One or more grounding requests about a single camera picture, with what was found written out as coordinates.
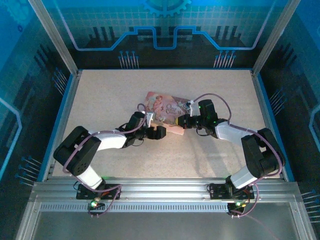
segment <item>speckled surface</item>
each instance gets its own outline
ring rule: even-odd
[[[80,125],[90,131],[117,128],[149,91],[186,99],[216,93],[229,103],[232,123],[265,127],[249,70],[84,70],[64,137]],[[228,118],[223,102],[212,100],[218,116]],[[245,165],[245,157],[240,146],[189,129],[183,136],[146,139],[139,147],[99,151],[91,165],[105,177],[227,177]],[[53,176],[63,176],[59,163]]]

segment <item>book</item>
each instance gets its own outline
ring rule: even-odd
[[[152,126],[164,126],[169,133],[183,135],[185,130],[176,124],[176,119],[190,114],[188,101],[181,97],[150,91],[146,95],[144,105],[147,112],[155,113],[151,121]]]

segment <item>robotic arm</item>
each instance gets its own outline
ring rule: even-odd
[[[193,101],[188,105],[191,109],[195,107]],[[176,123],[184,129],[195,128],[197,133],[198,130],[204,129],[206,135],[198,133],[200,136],[212,136],[242,146],[246,162],[245,167],[226,178],[225,184],[211,183],[207,186],[210,199],[253,199],[253,189],[249,185],[269,176],[285,164],[285,158],[272,132],[267,128],[252,131],[232,125],[229,120],[218,118],[214,104],[209,99],[199,101],[198,108],[200,115],[186,114],[179,117]],[[92,136],[92,133],[84,127],[78,126],[67,136],[55,150],[53,157],[63,166],[68,162],[66,170],[82,183],[78,187],[77,199],[119,199],[120,188],[118,192],[111,192],[111,189],[114,190],[119,185],[107,184],[91,167],[91,161],[95,153],[100,150],[127,148],[133,145],[135,140],[143,141],[144,138],[152,140],[164,138],[165,127],[157,126],[156,130],[150,127],[152,116],[153,113],[136,111],[128,123],[113,131],[99,132],[96,136]]]
[[[245,167],[227,177],[224,186],[213,183],[209,185],[211,199],[232,199],[252,182],[278,170],[279,161],[271,148],[278,154],[281,165],[284,166],[285,158],[270,129],[263,128],[252,131],[230,124],[228,120],[218,118],[214,104],[209,99],[199,101],[198,108],[200,115],[183,115],[178,118],[178,125],[184,129],[195,128],[197,133],[198,130],[204,129],[206,135],[199,133],[198,135],[212,136],[242,146],[246,163]]]
[[[144,138],[153,140],[164,138],[166,136],[165,127],[157,126],[156,130],[154,127],[150,127],[152,116],[153,113],[147,113],[147,124],[138,128],[139,124],[144,120],[145,113],[136,111],[129,122],[115,129],[114,133],[101,133],[89,138],[71,159],[66,169],[90,189],[108,189],[110,185],[106,185],[105,181],[91,167],[91,161],[96,152],[112,148],[127,148],[133,145],[135,140],[144,140]],[[77,126],[54,151],[53,157],[64,166],[79,144],[90,135],[91,133],[83,126]]]

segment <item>book cover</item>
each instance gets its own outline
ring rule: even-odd
[[[147,112],[155,113],[151,125],[164,126],[167,132],[183,135],[185,130],[176,124],[176,119],[190,113],[190,108],[187,107],[188,101],[181,97],[150,91],[144,104]]]

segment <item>metal frame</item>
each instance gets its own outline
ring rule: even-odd
[[[77,76],[77,66],[42,1],[29,0],[29,2],[69,71],[74,76]],[[288,1],[253,67],[253,82],[256,87],[263,117],[269,128],[272,128],[272,122],[270,116],[268,117],[267,107],[263,103],[264,98],[259,88],[257,75],[295,12],[299,2],[300,0]],[[86,206],[89,203],[87,200],[75,199],[76,192],[73,189],[75,180],[73,178],[51,177],[45,181],[49,174],[50,166],[54,161],[52,151],[59,144],[64,134],[79,78],[74,77],[72,81],[73,83],[61,116],[62,121],[60,121],[58,126],[49,154],[50,160],[45,169],[45,177],[42,179],[44,182],[36,182],[34,184],[16,236],[17,240],[32,239],[40,212],[85,212]],[[288,179],[286,171],[284,171],[284,177]],[[207,184],[224,183],[225,180],[222,178],[111,178],[108,179],[108,182],[111,184],[123,184],[121,198],[114,203],[114,207],[111,209],[114,212],[148,212],[153,210],[158,212],[180,212],[183,210],[187,212],[213,211],[224,213],[226,212],[226,204],[232,202],[230,200],[210,200],[209,193],[206,190]],[[297,183],[285,182],[282,179],[264,179],[258,183],[258,187],[260,193],[259,203],[289,203],[300,239],[316,239]]]
[[[261,109],[261,113],[262,113],[262,117],[263,117],[265,126],[268,129],[270,129],[272,131],[273,135],[277,138],[278,130],[275,130],[276,126],[274,126],[273,121],[272,121],[271,116],[270,116],[270,112],[268,111],[267,103],[269,102],[269,100],[264,97],[263,90],[262,90],[262,87],[261,87],[261,85],[259,83],[258,77],[255,76],[253,73],[251,73],[251,75],[252,75],[253,85],[254,85],[254,88],[255,88],[256,96],[258,98],[258,102],[259,102],[259,105],[260,105],[260,109]],[[282,146],[283,144],[281,142],[281,139],[278,142],[279,142],[279,145],[280,145],[280,148],[281,148],[282,152],[284,153],[284,157],[286,158],[286,164],[288,164],[287,155],[286,155],[286,152],[284,151],[284,147]],[[282,174],[283,174],[283,178],[287,182],[289,182],[291,179],[293,179],[293,176],[289,177],[289,174],[287,172],[287,167],[286,166],[284,166],[282,168]]]
[[[39,18],[42,26],[44,27],[46,33],[60,54],[62,60],[64,61],[66,67],[73,76],[77,75],[78,68],[70,55],[65,42],[60,36],[56,25],[51,19],[46,7],[41,0],[28,0],[31,7],[33,8],[36,16]]]
[[[266,41],[263,49],[258,56],[252,71],[253,75],[257,76],[262,67],[265,65],[269,55],[271,54],[272,50],[274,49],[276,43],[278,42],[279,38],[281,37],[282,33],[284,32],[287,24],[289,23],[292,15],[297,9],[301,0],[288,0],[287,4],[285,5],[279,19],[277,20],[268,40]]]
[[[17,240],[31,240],[40,212],[86,212],[90,201],[77,200],[71,177],[54,177],[35,183],[23,216]],[[210,200],[207,184],[224,183],[223,178],[112,178],[122,184],[120,200],[112,212],[227,212],[230,200]],[[289,203],[301,240],[316,236],[296,182],[265,179],[258,183],[259,203]]]

